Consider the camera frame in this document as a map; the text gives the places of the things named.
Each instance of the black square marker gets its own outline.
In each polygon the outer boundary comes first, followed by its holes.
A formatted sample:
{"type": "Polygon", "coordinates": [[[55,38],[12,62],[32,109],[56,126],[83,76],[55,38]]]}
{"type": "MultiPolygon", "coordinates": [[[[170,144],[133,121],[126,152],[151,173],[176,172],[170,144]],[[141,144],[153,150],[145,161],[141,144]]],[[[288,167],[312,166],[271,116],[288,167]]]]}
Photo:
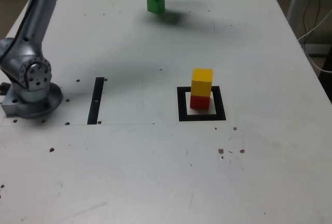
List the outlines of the black square marker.
{"type": "Polygon", "coordinates": [[[191,92],[191,87],[177,87],[177,105],[179,121],[215,121],[226,120],[222,94],[219,86],[212,86],[213,101],[216,114],[187,114],[186,92],[191,92]]]}

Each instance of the white cable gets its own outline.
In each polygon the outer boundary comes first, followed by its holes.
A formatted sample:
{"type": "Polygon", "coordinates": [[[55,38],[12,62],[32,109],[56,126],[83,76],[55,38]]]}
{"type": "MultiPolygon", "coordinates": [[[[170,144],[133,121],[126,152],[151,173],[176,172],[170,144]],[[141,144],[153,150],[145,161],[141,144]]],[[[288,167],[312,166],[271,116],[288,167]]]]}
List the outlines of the white cable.
{"type": "Polygon", "coordinates": [[[320,71],[324,72],[324,73],[328,73],[328,74],[332,74],[332,71],[327,71],[327,70],[323,70],[321,68],[319,68],[314,62],[313,60],[311,59],[311,57],[308,55],[308,53],[306,53],[305,51],[303,51],[305,53],[305,55],[307,56],[309,62],[314,65],[317,69],[319,69],[320,71]]]}
{"type": "Polygon", "coordinates": [[[311,31],[309,31],[308,33],[306,33],[305,35],[301,36],[299,39],[297,39],[298,41],[300,41],[302,38],[304,38],[305,36],[309,35],[311,32],[313,32],[314,30],[316,30],[327,18],[328,16],[332,13],[332,10],[326,15],[326,17],[324,17],[324,19],[315,27],[313,28],[311,31]]]}

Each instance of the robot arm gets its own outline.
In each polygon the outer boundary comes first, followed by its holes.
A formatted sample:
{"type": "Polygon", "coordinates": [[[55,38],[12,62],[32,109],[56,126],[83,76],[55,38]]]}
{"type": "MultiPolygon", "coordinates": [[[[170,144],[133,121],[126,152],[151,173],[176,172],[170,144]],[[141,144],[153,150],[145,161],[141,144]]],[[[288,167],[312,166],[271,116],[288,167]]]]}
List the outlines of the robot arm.
{"type": "Polygon", "coordinates": [[[7,116],[35,118],[55,110],[62,101],[51,83],[51,65],[42,42],[57,0],[30,0],[15,38],[0,40],[0,67],[12,85],[2,103],[7,116]]]}

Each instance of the table surface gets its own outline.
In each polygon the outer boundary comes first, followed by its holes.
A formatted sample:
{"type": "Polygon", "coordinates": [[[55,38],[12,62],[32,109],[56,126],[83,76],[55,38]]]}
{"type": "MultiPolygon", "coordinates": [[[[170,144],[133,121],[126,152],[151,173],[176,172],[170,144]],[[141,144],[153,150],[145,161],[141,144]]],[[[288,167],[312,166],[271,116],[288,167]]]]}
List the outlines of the table surface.
{"type": "Polygon", "coordinates": [[[166,8],[58,0],[43,52],[64,101],[0,111],[2,224],[332,222],[332,106],[277,1],[166,8]],[[213,69],[226,121],[178,121],[194,67],[213,69]],[[87,125],[96,77],[102,124],[87,125]]]}

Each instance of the red cube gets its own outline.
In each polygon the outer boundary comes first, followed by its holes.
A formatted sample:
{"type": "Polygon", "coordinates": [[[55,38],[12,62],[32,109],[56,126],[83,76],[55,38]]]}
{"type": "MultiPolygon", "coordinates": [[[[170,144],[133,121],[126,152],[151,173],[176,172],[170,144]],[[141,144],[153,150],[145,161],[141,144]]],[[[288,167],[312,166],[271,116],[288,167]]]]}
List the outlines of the red cube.
{"type": "Polygon", "coordinates": [[[190,96],[190,108],[192,109],[208,109],[210,104],[210,97],[206,96],[190,96]]]}

